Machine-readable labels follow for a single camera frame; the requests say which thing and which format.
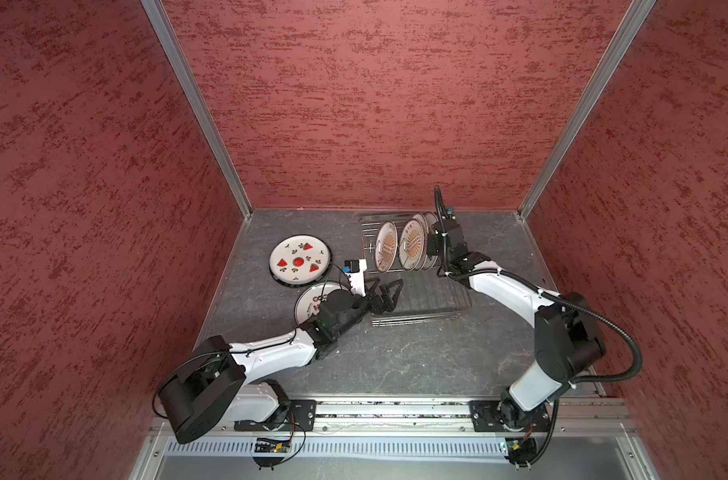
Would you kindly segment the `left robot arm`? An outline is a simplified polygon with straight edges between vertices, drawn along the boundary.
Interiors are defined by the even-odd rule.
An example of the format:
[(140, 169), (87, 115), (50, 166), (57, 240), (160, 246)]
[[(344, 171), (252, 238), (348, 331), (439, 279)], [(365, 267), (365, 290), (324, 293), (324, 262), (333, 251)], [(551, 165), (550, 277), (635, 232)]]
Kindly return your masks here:
[(325, 358), (366, 315), (393, 311), (404, 281), (365, 285), (364, 296), (345, 288), (323, 296), (318, 312), (287, 334), (251, 343), (206, 339), (161, 382), (153, 401), (163, 410), (155, 414), (170, 422), (180, 444), (198, 440), (223, 419), (281, 426), (290, 401), (269, 376)]

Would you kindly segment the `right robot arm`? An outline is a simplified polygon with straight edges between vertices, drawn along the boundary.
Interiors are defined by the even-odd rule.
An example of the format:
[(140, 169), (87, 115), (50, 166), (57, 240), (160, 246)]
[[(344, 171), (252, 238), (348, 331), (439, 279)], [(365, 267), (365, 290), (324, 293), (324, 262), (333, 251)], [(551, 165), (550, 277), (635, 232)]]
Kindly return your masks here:
[(493, 299), (534, 330), (533, 363), (500, 395), (496, 421), (507, 429), (526, 428), (535, 410), (558, 399), (605, 355), (596, 318), (580, 310), (581, 296), (544, 289), (470, 251), (456, 220), (440, 217), (429, 228), (428, 251), (438, 255), (444, 276)]

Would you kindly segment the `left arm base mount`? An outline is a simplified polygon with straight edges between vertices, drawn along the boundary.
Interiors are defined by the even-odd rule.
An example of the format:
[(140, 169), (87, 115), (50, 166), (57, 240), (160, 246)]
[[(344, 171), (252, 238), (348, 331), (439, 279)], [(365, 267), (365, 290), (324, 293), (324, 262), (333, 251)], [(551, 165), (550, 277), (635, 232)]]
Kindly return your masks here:
[(294, 399), (281, 405), (268, 420), (235, 421), (234, 430), (238, 432), (312, 432), (314, 430), (318, 402), (308, 399)]

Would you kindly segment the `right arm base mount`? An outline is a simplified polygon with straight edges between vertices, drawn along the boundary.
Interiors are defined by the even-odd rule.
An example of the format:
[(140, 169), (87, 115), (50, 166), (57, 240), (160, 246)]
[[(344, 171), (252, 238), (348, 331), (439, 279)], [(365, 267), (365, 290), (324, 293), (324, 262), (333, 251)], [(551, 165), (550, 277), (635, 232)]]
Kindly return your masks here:
[(475, 432), (546, 432), (551, 425), (547, 408), (540, 405), (531, 411), (521, 410), (515, 402), (472, 400), (468, 403)]

